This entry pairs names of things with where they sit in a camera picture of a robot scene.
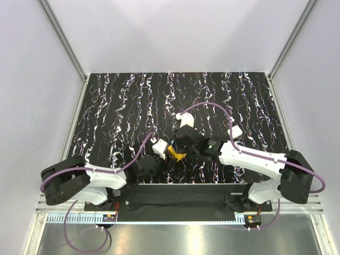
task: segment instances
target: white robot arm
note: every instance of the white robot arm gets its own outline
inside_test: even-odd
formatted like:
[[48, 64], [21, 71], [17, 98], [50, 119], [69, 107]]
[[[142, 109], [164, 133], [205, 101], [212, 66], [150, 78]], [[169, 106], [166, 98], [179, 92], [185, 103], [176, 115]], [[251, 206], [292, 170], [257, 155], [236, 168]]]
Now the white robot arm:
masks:
[[[250, 149], [238, 144], [236, 144], [238, 148], [236, 150], [231, 141], [222, 142], [216, 138], [206, 139], [200, 135], [193, 127], [194, 118], [191, 114], [177, 114], [176, 118], [181, 121], [172, 144], [176, 153], [192, 153], [205, 161], [243, 167], [271, 178], [264, 182], [248, 184], [248, 188], [243, 194], [245, 199], [256, 204], [279, 198], [286, 198], [295, 203], [307, 202], [313, 176], [284, 163], [290, 160], [312, 171], [299, 152], [291, 150], [289, 154], [276, 154]], [[168, 146], [168, 143], [159, 139], [152, 148], [155, 153], [161, 155]], [[262, 156], [262, 158], [245, 154], [245, 151]]]

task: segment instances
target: aluminum frame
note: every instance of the aluminum frame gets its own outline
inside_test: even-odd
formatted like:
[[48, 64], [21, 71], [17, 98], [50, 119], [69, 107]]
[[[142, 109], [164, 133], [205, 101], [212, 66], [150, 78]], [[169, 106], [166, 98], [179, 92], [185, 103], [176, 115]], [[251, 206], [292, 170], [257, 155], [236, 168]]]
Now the aluminum frame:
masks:
[[309, 0], [306, 7], [304, 8], [301, 16], [299, 17], [291, 35], [289, 36], [285, 46], [283, 47], [277, 61], [275, 62], [272, 70], [269, 72], [269, 77], [271, 79], [274, 78], [274, 76], [276, 75], [278, 69], [280, 68], [283, 60], [285, 59], [286, 55], [288, 54], [289, 50], [291, 49], [295, 39], [297, 38], [298, 34], [300, 33], [303, 25], [306, 23], [308, 17], [310, 16], [310, 14], [312, 13], [312, 11], [314, 10], [315, 6], [317, 5], [317, 3], [319, 2], [319, 0]]
[[78, 61], [76, 55], [74, 54], [74, 51], [73, 51], [69, 41], [67, 40], [59, 22], [58, 22], [58, 19], [56, 18], [56, 15], [54, 14], [48, 0], [38, 0], [38, 2], [40, 4], [43, 12], [46, 14], [48, 21], [50, 22], [50, 24], [51, 24], [53, 30], [55, 31], [60, 43], [62, 44], [65, 52], [67, 53], [70, 61], [72, 62], [77, 74], [81, 78], [81, 81], [85, 82], [87, 74], [83, 70], [80, 62]]

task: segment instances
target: purple tube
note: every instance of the purple tube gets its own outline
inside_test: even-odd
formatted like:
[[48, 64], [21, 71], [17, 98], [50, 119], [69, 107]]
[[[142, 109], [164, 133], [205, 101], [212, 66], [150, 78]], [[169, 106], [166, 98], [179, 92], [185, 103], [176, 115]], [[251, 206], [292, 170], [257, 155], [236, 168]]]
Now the purple tube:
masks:
[[[229, 122], [229, 130], [230, 130], [230, 142], [232, 143], [233, 147], [235, 148], [235, 150], [237, 151], [240, 151], [240, 149], [236, 146], [235, 142], [234, 142], [234, 139], [233, 139], [233, 130], [232, 130], [232, 120], [227, 112], [226, 109], [224, 109], [221, 105], [218, 105], [218, 104], [215, 104], [215, 103], [211, 103], [211, 102], [201, 102], [201, 103], [198, 103], [198, 104], [194, 104], [193, 106], [190, 106], [189, 108], [185, 109], [183, 112], [181, 112], [181, 114], [183, 113], [186, 113], [187, 111], [191, 110], [192, 108], [196, 107], [196, 106], [199, 106], [199, 105], [213, 105], [213, 106], [216, 106], [218, 108], [220, 108], [224, 113], [225, 115], [227, 116], [228, 118], [228, 122]], [[274, 158], [270, 158], [270, 157], [266, 157], [266, 156], [262, 156], [262, 155], [259, 155], [259, 154], [255, 154], [255, 153], [252, 153], [252, 152], [248, 152], [246, 150], [242, 150], [242, 153], [244, 154], [247, 154], [249, 156], [252, 156], [252, 157], [257, 157], [257, 158], [261, 158], [261, 159], [265, 159], [265, 160], [269, 160], [269, 161], [274, 161], [275, 159]], [[310, 171], [309, 169], [303, 167], [303, 166], [299, 166], [297, 164], [294, 164], [292, 162], [288, 162], [288, 161], [283, 161], [283, 160], [278, 160], [278, 162], [280, 163], [283, 163], [283, 164], [286, 164], [286, 165], [290, 165], [290, 166], [293, 166], [293, 167], [296, 167], [310, 175], [313, 175], [314, 177], [316, 177], [317, 179], [320, 180], [322, 186], [320, 189], [318, 190], [314, 190], [314, 191], [310, 191], [311, 194], [316, 194], [316, 193], [320, 193], [322, 192], [323, 190], [325, 190], [326, 188], [326, 182], [325, 180], [320, 176], [318, 175], [317, 173], [314, 173], [312, 171]]]
[[67, 238], [67, 234], [66, 234], [66, 221], [67, 221], [67, 217], [69, 216], [70, 211], [72, 210], [73, 206], [77, 202], [78, 202], [77, 200], [75, 202], [73, 202], [73, 204], [70, 206], [69, 210], [67, 211], [67, 213], [65, 215], [65, 219], [64, 219], [64, 224], [63, 225], [64, 225], [64, 237], [65, 237], [66, 243], [69, 245], [69, 247], [71, 247], [73, 250], [75, 250], [77, 252], [84, 253], [84, 254], [95, 254], [95, 253], [99, 252], [105, 246], [105, 244], [107, 242], [107, 239], [109, 237], [109, 231], [106, 228], [103, 228], [103, 230], [106, 233], [106, 237], [105, 237], [105, 240], [104, 240], [103, 244], [99, 248], [95, 249], [94, 251], [83, 251], [83, 250], [80, 250], [80, 249], [74, 247], [73, 244], [71, 243], [71, 241]]

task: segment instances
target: gray wall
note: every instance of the gray wall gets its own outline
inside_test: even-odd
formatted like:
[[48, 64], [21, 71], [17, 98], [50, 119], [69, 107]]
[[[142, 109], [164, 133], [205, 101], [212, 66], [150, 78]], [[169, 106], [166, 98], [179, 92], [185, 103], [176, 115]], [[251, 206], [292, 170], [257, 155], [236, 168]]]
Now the gray wall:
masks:
[[37, 0], [0, 6], [0, 253], [20, 254], [81, 81]]
[[274, 77], [294, 143], [327, 182], [320, 195], [340, 250], [340, 1], [319, 1]]
[[84, 70], [267, 71], [308, 0], [49, 0]]

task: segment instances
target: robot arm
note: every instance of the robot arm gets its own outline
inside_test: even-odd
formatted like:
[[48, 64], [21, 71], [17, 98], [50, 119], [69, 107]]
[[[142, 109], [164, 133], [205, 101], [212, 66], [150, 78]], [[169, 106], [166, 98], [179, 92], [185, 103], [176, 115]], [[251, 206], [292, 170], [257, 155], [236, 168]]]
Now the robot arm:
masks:
[[126, 185], [124, 172], [116, 174], [96, 172], [96, 170], [105, 170], [114, 173], [120, 168], [94, 166], [86, 163], [81, 156], [68, 158], [43, 170], [41, 179], [44, 181], [52, 174], [72, 167], [84, 167], [93, 171], [70, 171], [54, 177], [44, 188], [47, 205], [59, 205], [69, 199], [100, 205], [108, 198], [106, 188], [118, 190]]
[[[176, 118], [181, 121], [172, 144], [176, 154], [194, 154], [204, 161], [243, 167], [271, 178], [260, 183], [249, 183], [242, 195], [243, 201], [250, 200], [260, 205], [268, 200], [286, 198], [295, 203], [307, 203], [313, 176], [283, 163], [289, 160], [312, 170], [299, 152], [291, 150], [287, 155], [276, 154], [239, 145], [236, 145], [239, 149], [236, 150], [231, 141], [222, 142], [217, 138], [206, 139], [199, 134], [193, 127], [194, 120], [191, 114], [177, 114]], [[152, 148], [155, 153], [162, 155], [168, 145], [160, 139]], [[243, 151], [262, 156], [262, 158], [250, 156], [242, 153]]]

